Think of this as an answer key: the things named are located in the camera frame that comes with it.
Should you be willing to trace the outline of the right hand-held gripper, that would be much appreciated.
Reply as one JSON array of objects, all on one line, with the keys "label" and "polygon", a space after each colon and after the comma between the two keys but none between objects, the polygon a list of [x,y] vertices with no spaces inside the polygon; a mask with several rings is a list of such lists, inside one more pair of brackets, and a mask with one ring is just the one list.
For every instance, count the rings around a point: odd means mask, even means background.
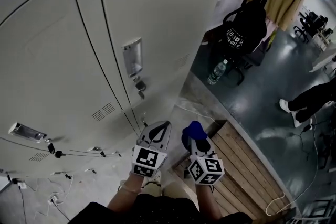
[{"label": "right hand-held gripper", "polygon": [[223,162],[221,159],[208,158],[213,157],[215,148],[210,139],[201,140],[201,153],[197,148],[194,139],[190,139],[190,160],[191,164],[188,171],[196,185],[214,185],[225,174]]}]

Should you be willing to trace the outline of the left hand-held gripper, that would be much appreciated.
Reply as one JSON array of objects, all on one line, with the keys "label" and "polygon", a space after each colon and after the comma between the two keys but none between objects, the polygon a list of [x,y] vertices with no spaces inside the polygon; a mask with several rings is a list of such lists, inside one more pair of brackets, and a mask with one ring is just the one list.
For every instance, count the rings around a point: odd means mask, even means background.
[{"label": "left hand-held gripper", "polygon": [[167,159],[167,150],[172,124],[170,121],[158,121],[144,128],[141,141],[151,143],[151,148],[135,145],[132,153],[131,173],[152,178]]}]

